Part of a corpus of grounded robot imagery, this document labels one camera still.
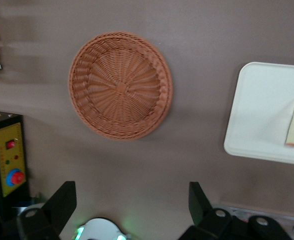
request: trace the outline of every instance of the round wicker tray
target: round wicker tray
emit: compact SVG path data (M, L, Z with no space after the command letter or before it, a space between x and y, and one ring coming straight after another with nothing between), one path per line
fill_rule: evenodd
M69 93L92 130L110 139L134 140L164 120L173 84L165 59L150 42L129 32L109 32L75 56Z

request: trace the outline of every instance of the woven basket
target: woven basket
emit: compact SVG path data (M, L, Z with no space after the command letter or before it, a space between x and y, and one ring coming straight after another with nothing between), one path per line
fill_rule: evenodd
M129 32L109 32L75 56L69 93L79 117L96 133L134 140L164 120L173 84L165 59L150 42Z

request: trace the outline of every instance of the green indicator light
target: green indicator light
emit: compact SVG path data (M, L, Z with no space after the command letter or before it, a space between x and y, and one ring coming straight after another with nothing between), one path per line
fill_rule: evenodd
M126 238L125 238L123 235L119 235L119 236L117 237L117 240L126 240Z
M76 236L75 240L79 240L81 238L83 231L84 231L84 227L80 227L77 229L77 236Z

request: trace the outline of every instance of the yellow control panel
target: yellow control panel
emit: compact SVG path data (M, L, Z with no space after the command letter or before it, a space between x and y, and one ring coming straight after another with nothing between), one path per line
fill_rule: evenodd
M22 126L0 129L0 178L3 197L26 182Z

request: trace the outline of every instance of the metal bolt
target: metal bolt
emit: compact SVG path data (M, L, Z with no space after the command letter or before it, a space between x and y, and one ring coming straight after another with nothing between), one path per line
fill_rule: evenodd
M216 215L221 218L226 217L226 213L223 210L217 210Z
M267 226L268 225L268 221L262 217L258 217L256 219L257 223L259 223L260 225L263 225L263 226Z
M37 211L38 211L38 209L29 210L29 211L26 213L25 217L26 217L26 218L30 218L30 217L34 216L34 215L37 213Z

